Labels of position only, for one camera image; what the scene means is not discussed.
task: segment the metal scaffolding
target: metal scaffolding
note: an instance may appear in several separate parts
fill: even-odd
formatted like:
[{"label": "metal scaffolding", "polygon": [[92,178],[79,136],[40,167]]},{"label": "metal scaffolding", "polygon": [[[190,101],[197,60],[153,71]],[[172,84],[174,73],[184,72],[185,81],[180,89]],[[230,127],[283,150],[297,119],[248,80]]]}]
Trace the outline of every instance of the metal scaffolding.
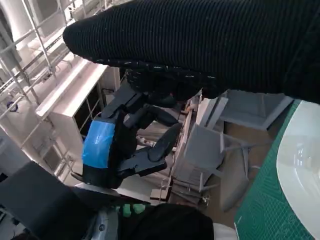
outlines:
[{"label": "metal scaffolding", "polygon": [[[33,19],[33,15],[31,10],[27,7],[27,0],[21,0],[24,10],[28,16],[28,19],[32,25],[32,29],[30,29],[28,32],[26,32],[23,36],[21,36],[19,39],[17,39],[16,41],[14,41],[13,43],[9,44],[6,48],[0,50],[0,64],[3,68],[4,71],[6,71],[9,75],[10,75],[10,79],[8,79],[4,84],[0,85],[0,95],[4,93],[4,91],[8,91],[8,94],[12,94],[12,91],[14,88],[9,89],[9,86],[11,86],[12,84],[15,84],[15,86],[18,88],[19,90],[19,96],[15,99],[14,102],[11,103],[10,106],[7,106],[7,109],[0,114],[0,120],[2,120],[5,116],[7,116],[7,114],[12,111],[17,104],[25,99],[30,106],[32,106],[32,101],[30,100],[30,97],[28,97],[28,93],[30,92],[32,94],[32,96],[34,97],[34,99],[36,100],[36,104],[37,106],[39,106],[40,102],[39,102],[39,97],[34,89],[35,85],[39,84],[43,78],[45,76],[47,76],[48,74],[51,74],[55,79],[56,79],[56,68],[52,65],[52,62],[50,60],[50,58],[48,57],[48,49],[49,47],[45,47],[43,38],[41,37],[40,33],[39,33],[39,28],[41,26],[43,26],[45,23],[47,23],[49,20],[51,20],[53,17],[55,17],[56,15],[61,15],[61,17],[63,17],[64,20],[64,24],[65,26],[68,25],[68,23],[73,20],[73,19],[67,19],[65,10],[63,9],[62,6],[62,2],[61,0],[56,0],[57,1],[57,11],[54,12],[51,16],[49,16],[48,18],[44,19],[42,22],[40,22],[39,24],[37,24],[34,19]],[[83,6],[83,13],[84,13],[84,17],[89,17],[89,14],[86,11],[86,3],[89,2],[88,0],[81,0],[82,1],[82,6]],[[75,6],[75,2],[77,2],[76,0],[71,0],[69,2],[69,4],[71,6]],[[110,2],[107,0],[104,0],[104,4],[102,4],[102,1],[100,0],[98,2],[98,10],[96,12],[94,12],[93,14],[96,14],[100,11],[103,11],[106,9],[106,7],[110,7],[113,5],[114,2]],[[26,67],[24,68],[20,68],[21,70],[18,71],[18,73],[14,73],[7,65],[6,62],[4,60],[4,56],[8,51],[11,51],[13,48],[16,47],[17,44],[19,44],[20,42],[22,42],[23,40],[25,40],[27,37],[29,37],[31,34],[35,34],[40,47],[41,47],[41,53],[40,53],[40,57],[44,56],[45,60],[46,60],[46,67],[44,68],[44,70],[41,72],[41,74],[37,77],[37,79],[35,79],[35,81],[32,84],[27,84],[27,89],[23,88],[23,85],[21,84],[21,81],[18,79],[19,76],[22,76],[24,74],[24,71],[26,70]],[[27,137],[22,140],[22,142],[18,143],[18,146],[20,147],[21,150],[23,150],[23,147],[25,146],[25,144],[28,142],[28,140],[30,139],[30,137],[36,132],[36,130],[39,128],[39,126],[41,126],[44,122],[46,123],[50,123],[53,126],[53,123],[51,122],[50,118],[48,117],[48,114],[46,114],[45,116],[43,116],[42,118],[38,117],[38,123],[36,124],[36,126],[33,129],[30,129],[29,134],[27,135]],[[68,150],[66,150],[65,152],[59,147],[58,143],[57,143],[57,137],[55,139],[52,139],[52,146],[56,149],[58,155],[60,156],[60,163],[65,163],[66,166],[69,168],[69,171],[71,171],[72,168],[72,161],[70,159],[70,157],[68,157]]]}]

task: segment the metal rod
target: metal rod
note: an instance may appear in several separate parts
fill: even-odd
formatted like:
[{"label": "metal rod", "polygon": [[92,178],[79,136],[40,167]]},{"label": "metal rod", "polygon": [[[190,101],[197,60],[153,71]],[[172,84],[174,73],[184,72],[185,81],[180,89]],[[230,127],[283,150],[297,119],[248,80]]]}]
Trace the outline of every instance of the metal rod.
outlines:
[{"label": "metal rod", "polygon": [[30,99],[29,99],[29,97],[27,96],[26,92],[24,91],[24,89],[23,89],[22,86],[20,85],[18,79],[14,76],[14,74],[12,73],[12,71],[8,69],[6,63],[3,61],[3,59],[2,59],[1,57],[0,57],[0,64],[1,64],[2,68],[3,68],[5,71],[7,71],[7,72],[10,74],[10,76],[13,78],[13,80],[15,81],[16,85],[18,86],[21,94],[23,94],[24,97],[25,97],[25,99],[26,99],[30,104],[32,104],[32,102],[30,101]]},{"label": "metal rod", "polygon": [[[40,28],[43,24],[45,24],[47,21],[49,21],[51,18],[53,18],[54,16],[56,16],[57,14],[59,14],[60,11],[56,11],[54,12],[51,16],[47,17],[45,20],[43,20],[42,22],[39,23],[39,25],[36,27],[36,29]],[[34,29],[30,29],[29,31],[27,31],[24,35],[22,35],[21,37],[19,37],[16,41],[12,42],[11,44],[9,44],[6,48],[2,49],[0,51],[0,56],[2,56],[5,52],[9,51],[10,49],[12,49],[12,47],[16,46],[17,44],[19,44],[20,42],[22,42],[24,39],[26,39],[27,37],[29,37],[29,35],[31,35],[35,30]]]},{"label": "metal rod", "polygon": [[32,18],[32,15],[31,15],[28,7],[27,7],[26,0],[22,0],[22,4],[23,4],[24,9],[25,9],[25,11],[26,11],[26,14],[27,14],[27,16],[28,16],[28,18],[29,18],[29,21],[30,21],[30,23],[31,23],[31,25],[32,25],[32,28],[33,28],[33,30],[35,31],[35,35],[37,36],[37,38],[38,38],[38,40],[39,40],[39,42],[40,42],[40,45],[41,45],[41,48],[42,48],[44,57],[45,57],[45,59],[46,59],[46,61],[47,61],[47,63],[48,63],[48,66],[49,66],[49,68],[50,68],[50,71],[54,72],[54,71],[53,71],[53,68],[52,68],[52,66],[51,66],[50,60],[49,60],[49,58],[48,58],[47,50],[46,50],[46,48],[45,48],[45,46],[44,46],[44,43],[43,43],[43,41],[42,41],[42,39],[41,39],[41,36],[40,36],[40,34],[39,34],[39,31],[38,31],[38,29],[37,29],[37,26],[36,26],[36,24],[35,24],[35,21],[34,21],[34,19]]},{"label": "metal rod", "polygon": [[62,3],[61,3],[61,0],[56,0],[57,4],[58,4],[58,9],[60,10],[61,14],[63,15],[63,20],[64,20],[64,24],[65,26],[68,25],[68,21],[67,21],[67,18],[66,18],[66,14],[65,14],[65,11],[62,7]]},{"label": "metal rod", "polygon": [[20,148],[23,148],[26,142],[31,138],[32,134],[38,129],[38,127],[43,123],[43,121],[39,121],[38,124],[34,127],[34,129],[28,134],[28,136],[24,139],[24,141],[19,146]]},{"label": "metal rod", "polygon": [[84,15],[84,18],[87,17],[87,12],[86,12],[86,3],[85,3],[85,0],[82,0],[82,7],[83,7],[83,15]]}]

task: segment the gray panel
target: gray panel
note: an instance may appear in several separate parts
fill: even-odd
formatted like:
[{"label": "gray panel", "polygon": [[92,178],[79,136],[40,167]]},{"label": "gray panel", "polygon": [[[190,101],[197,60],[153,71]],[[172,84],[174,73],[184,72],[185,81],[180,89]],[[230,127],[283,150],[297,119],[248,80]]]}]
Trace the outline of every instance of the gray panel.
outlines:
[{"label": "gray panel", "polygon": [[222,159],[220,133],[194,124],[184,150],[184,158],[196,167],[216,169]]}]

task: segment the black fabric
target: black fabric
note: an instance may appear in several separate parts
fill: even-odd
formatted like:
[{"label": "black fabric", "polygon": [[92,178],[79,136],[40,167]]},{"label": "black fabric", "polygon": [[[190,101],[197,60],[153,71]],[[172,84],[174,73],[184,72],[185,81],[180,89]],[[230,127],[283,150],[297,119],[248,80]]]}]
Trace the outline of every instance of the black fabric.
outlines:
[{"label": "black fabric", "polygon": [[193,207],[160,204],[121,216],[119,240],[213,240],[213,222]]},{"label": "black fabric", "polygon": [[207,97],[238,89],[320,103],[319,8],[319,0],[133,0],[77,21],[63,38],[95,63],[178,76]]}]

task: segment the metal rack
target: metal rack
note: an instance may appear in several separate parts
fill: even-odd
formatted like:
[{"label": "metal rack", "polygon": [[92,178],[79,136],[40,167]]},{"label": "metal rack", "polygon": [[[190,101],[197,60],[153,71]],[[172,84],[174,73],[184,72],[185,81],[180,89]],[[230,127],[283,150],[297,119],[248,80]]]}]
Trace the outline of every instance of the metal rack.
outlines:
[{"label": "metal rack", "polygon": [[[39,106],[39,104],[41,103],[39,100],[39,97],[35,91],[35,86],[37,84],[39,84],[40,82],[42,82],[44,80],[44,78],[46,78],[47,76],[53,76],[55,78],[55,80],[57,80],[57,76],[56,76],[56,68],[55,66],[57,65],[57,63],[53,64],[53,61],[50,60],[49,58],[49,52],[48,50],[59,40],[61,39],[61,35],[59,35],[57,37],[56,40],[53,41],[53,43],[51,43],[49,46],[45,47],[45,43],[44,40],[42,38],[42,36],[39,33],[39,28],[47,23],[49,20],[51,20],[54,16],[56,15],[61,15],[64,19],[64,24],[65,26],[67,26],[68,24],[70,24],[72,21],[74,21],[74,19],[67,19],[66,16],[66,12],[62,7],[62,2],[61,0],[56,0],[57,1],[57,5],[58,8],[56,10],[56,12],[54,12],[51,16],[49,16],[48,18],[44,19],[42,22],[40,22],[39,24],[37,24],[33,17],[32,17],[32,13],[28,8],[27,5],[27,0],[21,0],[24,10],[28,16],[28,19],[32,25],[32,29],[30,29],[28,32],[26,32],[23,36],[21,36],[19,39],[17,39],[16,41],[12,42],[11,44],[9,44],[6,48],[2,49],[0,51],[0,64],[2,66],[2,69],[10,76],[10,79],[8,79],[6,82],[4,82],[2,85],[0,85],[0,96],[2,94],[8,94],[9,96],[12,96],[15,100],[12,101],[12,103],[8,106],[7,105],[7,109],[2,112],[0,114],[0,121],[6,117],[10,112],[12,112],[17,104],[22,101],[22,100],[26,100],[30,107],[33,106],[33,103],[30,99],[30,93],[32,94],[33,98],[35,99],[35,102],[37,104],[37,106]],[[82,2],[82,6],[83,6],[83,14],[84,17],[89,17],[89,14],[86,11],[86,3],[89,2],[89,0],[71,0],[69,2],[71,8],[72,6],[75,7],[75,2],[79,1]],[[96,14],[100,11],[103,11],[109,7],[111,7],[112,5],[117,4],[117,1],[109,1],[109,0],[104,0],[104,4],[103,4],[103,0],[99,1],[98,4],[98,9],[93,13]],[[20,66],[17,72],[13,72],[11,69],[9,69],[9,67],[6,65],[5,61],[4,61],[4,54],[6,54],[8,51],[12,50],[13,48],[16,47],[17,44],[19,44],[21,41],[23,41],[24,39],[26,39],[28,36],[30,36],[31,34],[35,34],[36,35],[36,39],[38,40],[39,44],[40,44],[40,48],[41,48],[41,52],[29,63],[27,64],[25,67],[21,68]],[[62,52],[60,54],[60,57],[58,57],[57,62],[60,62],[63,60],[63,56],[66,56],[69,53],[69,50],[67,49],[66,51]],[[33,82],[30,83],[30,81],[28,80],[28,78],[25,77],[25,71],[34,63],[37,61],[37,59],[39,59],[40,57],[44,56],[45,57],[45,61],[46,61],[46,67],[44,69],[42,69],[42,71],[40,72],[40,74],[38,74],[36,76],[36,79],[33,79]],[[21,150],[24,150],[24,146],[26,145],[26,143],[29,141],[29,139],[32,137],[32,135],[38,130],[38,128],[44,124],[45,122],[48,124],[51,124],[52,128],[54,129],[54,125],[50,120],[50,117],[48,116],[49,113],[47,113],[46,115],[44,115],[43,117],[39,117],[37,119],[37,124],[33,129],[30,129],[30,132],[28,133],[28,135],[25,137],[25,139],[21,140],[21,141],[17,141],[16,139],[12,138],[12,136],[9,135],[9,137],[11,139],[13,139],[15,141],[15,143],[18,145],[18,147]],[[50,140],[52,141],[52,146],[56,149],[59,157],[60,157],[60,163],[61,166],[54,172],[56,175],[58,175],[61,172],[61,169],[64,167],[69,168],[68,170],[70,171],[72,169],[72,164],[73,164],[73,160],[68,156],[68,150],[63,151],[59,145],[57,144],[57,137],[59,136],[58,134],[53,134],[50,138]],[[45,164],[43,164],[43,162],[38,162],[42,167],[44,167],[45,169],[47,169],[48,171],[51,171],[51,169],[49,169],[48,167],[45,166]]]}]

